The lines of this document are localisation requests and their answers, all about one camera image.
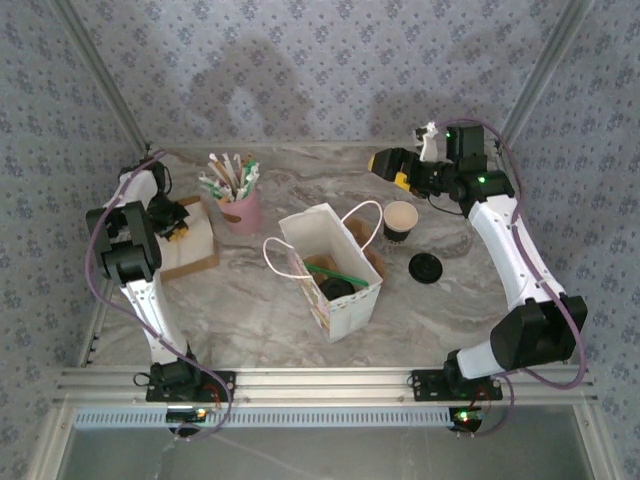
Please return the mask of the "wide aluminium base rail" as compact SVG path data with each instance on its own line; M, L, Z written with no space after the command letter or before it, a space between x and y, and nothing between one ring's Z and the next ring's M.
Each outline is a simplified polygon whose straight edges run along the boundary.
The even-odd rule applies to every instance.
M59 373L53 399L61 404L140 406L145 390L133 383L139 366L69 368ZM237 407L414 406L410 368L240 368L236 369ZM598 401L589 377L571 390L543 385L524 373L510 377L516 404L578 405Z

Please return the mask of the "thin aluminium frame rail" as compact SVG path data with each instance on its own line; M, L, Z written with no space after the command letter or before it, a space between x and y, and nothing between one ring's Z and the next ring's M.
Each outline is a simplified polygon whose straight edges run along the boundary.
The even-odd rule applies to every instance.
M339 140L311 140L311 141L262 141L262 142L152 142L152 146L164 150L216 150L216 149L241 149L251 150L255 148L277 147L410 147L414 144L409 140L364 140L364 141L339 141Z

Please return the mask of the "black plastic cup lid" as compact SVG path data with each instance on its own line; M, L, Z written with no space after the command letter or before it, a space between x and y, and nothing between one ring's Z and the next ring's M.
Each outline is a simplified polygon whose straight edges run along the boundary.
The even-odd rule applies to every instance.
M435 255L421 252L410 259L408 272L418 283L433 284L443 275L443 265Z
M338 298L352 295L356 292L354 285L344 279L330 277L319 284L320 291L327 300L333 301Z

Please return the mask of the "white paper bag with handles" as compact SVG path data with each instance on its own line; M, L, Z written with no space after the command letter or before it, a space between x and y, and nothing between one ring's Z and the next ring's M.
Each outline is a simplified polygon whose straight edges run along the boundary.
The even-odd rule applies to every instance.
M346 220L367 205L377 209L378 221L369 237L360 244L347 228ZM365 249L375 239L382 223L383 209L374 200L358 204L342 217L329 204L323 203L280 220L284 237L268 237L262 243L267 266L276 275L297 282L312 316L330 343L365 327L373 314L383 278L366 258ZM272 264L267 251L271 242L286 249L288 272ZM337 267L336 276L353 285L352 293L329 299L321 291L305 264L306 259L318 255L333 261Z

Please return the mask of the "small green circuit board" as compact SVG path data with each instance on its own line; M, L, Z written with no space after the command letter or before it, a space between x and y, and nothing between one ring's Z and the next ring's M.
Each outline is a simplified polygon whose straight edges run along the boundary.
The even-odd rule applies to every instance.
M198 424L207 420L209 411L202 407L169 406L165 415L167 423Z
M453 422L450 430L468 434L475 434L486 417L485 411L480 407L452 407L449 415Z

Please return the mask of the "black paper coffee cup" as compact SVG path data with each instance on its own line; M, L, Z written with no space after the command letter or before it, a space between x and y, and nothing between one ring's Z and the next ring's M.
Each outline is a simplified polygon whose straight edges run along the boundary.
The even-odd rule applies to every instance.
M383 210L383 235L391 242L404 242L417 225L419 214L416 208L404 201L394 201Z

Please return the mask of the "grey metal panel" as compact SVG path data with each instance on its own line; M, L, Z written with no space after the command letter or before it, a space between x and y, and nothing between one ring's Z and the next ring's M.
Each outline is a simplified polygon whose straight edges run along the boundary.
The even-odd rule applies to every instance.
M52 480L595 480L569 407L519 407L487 437L445 427L72 430Z

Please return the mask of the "pink straw holder cup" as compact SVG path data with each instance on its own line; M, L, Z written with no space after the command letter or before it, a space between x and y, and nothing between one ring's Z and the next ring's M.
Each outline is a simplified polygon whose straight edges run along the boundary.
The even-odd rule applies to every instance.
M252 235L257 233L262 225L262 213L257 190L235 202L226 199L217 201L227 228L236 235Z

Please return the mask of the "aluminium frame post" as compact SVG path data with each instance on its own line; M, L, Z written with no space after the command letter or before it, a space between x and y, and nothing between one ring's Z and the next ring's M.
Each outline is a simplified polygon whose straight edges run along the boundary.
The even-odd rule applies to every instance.
M567 0L502 128L513 146L596 0Z
M48 0L48 2L129 142L140 153L146 153L148 144L134 115L71 1Z

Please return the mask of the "white napkin stack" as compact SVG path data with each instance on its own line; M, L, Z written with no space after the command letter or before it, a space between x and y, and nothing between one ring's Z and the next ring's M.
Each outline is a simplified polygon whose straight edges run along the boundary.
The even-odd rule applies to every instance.
M162 254L161 271L194 263L214 253L213 231L203 203L187 205L186 210L189 213L185 219L188 229L183 236L173 240L157 237Z

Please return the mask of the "brown cardboard napkin box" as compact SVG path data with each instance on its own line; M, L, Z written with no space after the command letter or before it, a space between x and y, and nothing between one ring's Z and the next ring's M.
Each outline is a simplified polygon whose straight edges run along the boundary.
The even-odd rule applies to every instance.
M207 204L203 201L203 199L200 196L191 196L191 197L187 197L187 198L183 198L180 199L178 201L178 203L182 204L185 208L187 205L190 205L192 203L196 203L196 202L202 202L205 211L208 213L209 215L209 209ZM201 259L199 261L196 261L194 263L182 266L182 267L178 267L176 269L173 270L168 270L168 271L161 271L160 268L160 277L162 282L167 282L169 280L173 280L173 279L177 279L177 278L181 278L181 277L185 277L187 275L191 275L206 269L210 269L210 268L215 268L219 265L220 259L219 259L219 248L218 248L218 244L215 238L215 232L214 232L214 228L212 226L211 223L211 219L210 219L210 215L209 215L209 220L210 220L210 224L211 224L211 228L213 231L213 247L214 247L214 253L208 257L205 257L204 259Z

